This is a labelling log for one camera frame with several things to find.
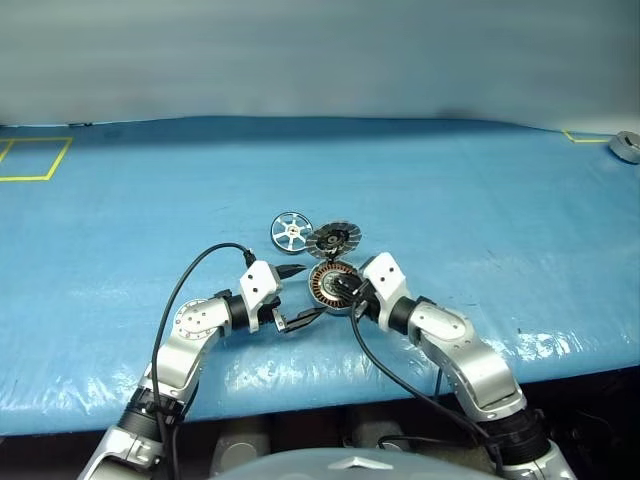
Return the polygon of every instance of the blue table surface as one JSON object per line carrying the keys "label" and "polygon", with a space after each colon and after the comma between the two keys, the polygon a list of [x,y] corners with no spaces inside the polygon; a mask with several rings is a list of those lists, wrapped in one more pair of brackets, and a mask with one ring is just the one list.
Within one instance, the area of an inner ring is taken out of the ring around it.
{"label": "blue table surface", "polygon": [[[287,210],[363,231],[345,260],[390,251],[414,295],[466,313],[520,382],[640,363],[637,166],[558,132],[443,120],[197,118],[81,128],[49,181],[0,182],[0,434],[116,422],[151,353],[167,296],[220,241],[272,263]],[[46,171],[56,141],[16,142],[3,175]],[[207,260],[178,304],[236,288],[235,252]],[[309,306],[286,281],[283,313]],[[382,360],[430,393],[435,369],[370,322]],[[190,419],[405,397],[344,318],[224,338]]]}

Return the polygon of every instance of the copper coil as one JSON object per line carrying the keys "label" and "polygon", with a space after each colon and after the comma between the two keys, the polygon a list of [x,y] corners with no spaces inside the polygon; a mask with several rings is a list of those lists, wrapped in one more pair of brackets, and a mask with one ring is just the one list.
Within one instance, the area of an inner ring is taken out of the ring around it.
{"label": "copper coil", "polygon": [[314,267],[309,277],[309,287],[313,297],[318,302],[334,309],[342,309],[349,306],[346,301],[341,300],[336,295],[332,295],[332,292],[328,291],[326,283],[327,275],[341,273],[357,274],[355,268],[343,262],[324,262]]}

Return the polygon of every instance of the gray wall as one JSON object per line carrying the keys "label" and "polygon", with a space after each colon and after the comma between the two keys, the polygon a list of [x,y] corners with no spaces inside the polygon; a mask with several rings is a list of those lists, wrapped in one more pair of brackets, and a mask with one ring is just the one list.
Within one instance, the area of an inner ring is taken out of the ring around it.
{"label": "gray wall", "polygon": [[640,125],[638,0],[2,0],[0,124],[186,115]]}

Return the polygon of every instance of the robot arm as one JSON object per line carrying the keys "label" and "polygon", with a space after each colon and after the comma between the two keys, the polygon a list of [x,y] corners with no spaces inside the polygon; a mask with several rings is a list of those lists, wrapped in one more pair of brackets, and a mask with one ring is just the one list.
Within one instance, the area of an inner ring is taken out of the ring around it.
{"label": "robot arm", "polygon": [[575,478],[527,409],[509,366],[465,316],[424,297],[413,300],[389,253],[369,260],[360,276],[364,283],[358,290],[372,304],[370,316],[382,330],[407,335],[442,369],[467,417],[497,442],[507,478]]}
{"label": "robot arm", "polygon": [[208,300],[192,300],[176,313],[171,334],[157,358],[160,406],[154,403],[151,365],[140,379],[117,425],[111,426],[78,477],[81,480],[149,479],[164,456],[155,409],[167,426],[184,419],[193,401],[206,354],[223,336],[274,322],[279,331],[309,323],[323,309],[302,312],[288,322],[277,310],[281,279],[304,270],[301,265],[274,267],[254,261],[240,279],[240,293],[226,290]]}

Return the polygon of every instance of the yellow tape line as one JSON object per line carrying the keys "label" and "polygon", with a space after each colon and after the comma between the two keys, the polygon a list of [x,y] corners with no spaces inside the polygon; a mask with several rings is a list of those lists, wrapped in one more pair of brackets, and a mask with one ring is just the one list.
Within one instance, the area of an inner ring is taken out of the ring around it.
{"label": "yellow tape line", "polygon": [[567,130],[563,130],[562,133],[573,143],[609,143],[608,138],[575,138]]}
{"label": "yellow tape line", "polygon": [[4,157],[9,153],[11,147],[16,142],[65,142],[62,150],[58,153],[58,156],[49,167],[49,171],[46,175],[30,175],[24,177],[0,177],[0,182],[46,182],[51,180],[53,174],[56,173],[58,169],[58,165],[62,162],[62,159],[67,154],[71,143],[73,142],[73,137],[22,137],[22,138],[1,138],[0,142],[6,141],[7,146],[0,152],[0,163],[4,160]]}

